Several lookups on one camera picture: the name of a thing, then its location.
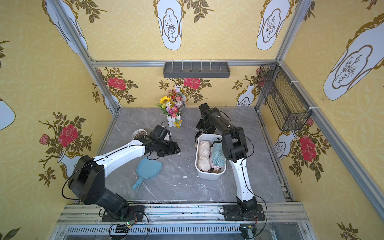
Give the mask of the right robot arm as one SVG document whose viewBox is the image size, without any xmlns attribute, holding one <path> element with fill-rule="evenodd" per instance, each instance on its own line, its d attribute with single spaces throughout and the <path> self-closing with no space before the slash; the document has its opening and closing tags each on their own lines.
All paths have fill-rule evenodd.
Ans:
<svg viewBox="0 0 384 240">
<path fill-rule="evenodd" d="M 230 163 L 237 187 L 237 205 L 225 208 L 227 221 L 265 220 L 266 211 L 257 203 L 247 172 L 247 140 L 241 127 L 232 126 L 217 108 L 199 106 L 202 118 L 197 124 L 195 168 L 201 179 L 217 180 Z"/>
</svg>

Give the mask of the teal umbrella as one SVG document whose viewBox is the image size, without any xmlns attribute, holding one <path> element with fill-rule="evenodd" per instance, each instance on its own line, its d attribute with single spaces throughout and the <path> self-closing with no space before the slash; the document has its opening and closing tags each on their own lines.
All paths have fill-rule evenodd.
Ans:
<svg viewBox="0 0 384 240">
<path fill-rule="evenodd" d="M 220 170 L 226 165 L 222 140 L 219 138 L 215 138 L 211 144 L 210 165 L 213 170 Z"/>
</svg>

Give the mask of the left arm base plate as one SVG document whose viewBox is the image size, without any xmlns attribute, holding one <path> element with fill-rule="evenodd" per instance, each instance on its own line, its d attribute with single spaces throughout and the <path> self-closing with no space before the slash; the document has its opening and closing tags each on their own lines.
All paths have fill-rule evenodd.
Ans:
<svg viewBox="0 0 384 240">
<path fill-rule="evenodd" d="M 145 206 L 141 205 L 129 205 L 123 206 L 123 208 L 117 212 L 105 210 L 102 222 L 106 223 L 122 223 L 122 222 L 141 222 L 145 213 Z"/>
</svg>

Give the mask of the cream umbrella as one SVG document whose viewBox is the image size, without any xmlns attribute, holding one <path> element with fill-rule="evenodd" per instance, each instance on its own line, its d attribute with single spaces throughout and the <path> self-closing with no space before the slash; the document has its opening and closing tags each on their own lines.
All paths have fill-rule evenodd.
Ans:
<svg viewBox="0 0 384 240">
<path fill-rule="evenodd" d="M 208 141 L 201 141 L 198 150 L 197 167 L 202 172 L 208 172 L 211 169 L 210 165 L 211 145 Z"/>
</svg>

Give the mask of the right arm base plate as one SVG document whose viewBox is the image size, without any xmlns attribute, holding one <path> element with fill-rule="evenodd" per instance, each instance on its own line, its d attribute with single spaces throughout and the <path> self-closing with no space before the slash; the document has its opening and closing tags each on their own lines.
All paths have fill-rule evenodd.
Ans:
<svg viewBox="0 0 384 240">
<path fill-rule="evenodd" d="M 262 205 L 257 205 L 253 210 L 243 211 L 238 205 L 224 205 L 223 211 L 225 221 L 265 221 L 265 211 Z"/>
</svg>

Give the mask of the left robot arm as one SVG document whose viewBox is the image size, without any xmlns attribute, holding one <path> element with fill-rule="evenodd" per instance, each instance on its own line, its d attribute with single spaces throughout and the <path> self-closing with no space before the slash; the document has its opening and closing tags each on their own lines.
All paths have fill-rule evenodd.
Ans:
<svg viewBox="0 0 384 240">
<path fill-rule="evenodd" d="M 105 187 L 105 178 L 122 165 L 147 154 L 156 153 L 158 157 L 165 157 L 180 151 L 176 142 L 141 137 L 104 155 L 81 157 L 67 186 L 85 205 L 102 207 L 113 220 L 121 222 L 132 211 L 123 197 Z"/>
</svg>

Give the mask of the white plastic storage box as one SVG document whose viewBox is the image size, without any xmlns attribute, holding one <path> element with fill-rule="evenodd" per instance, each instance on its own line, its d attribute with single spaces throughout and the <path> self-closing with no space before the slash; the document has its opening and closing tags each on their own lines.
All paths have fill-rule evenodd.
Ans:
<svg viewBox="0 0 384 240">
<path fill-rule="evenodd" d="M 198 177 L 216 181 L 227 169 L 227 160 L 223 153 L 223 141 L 220 135 L 202 134 L 196 140 L 195 168 Z"/>
</svg>

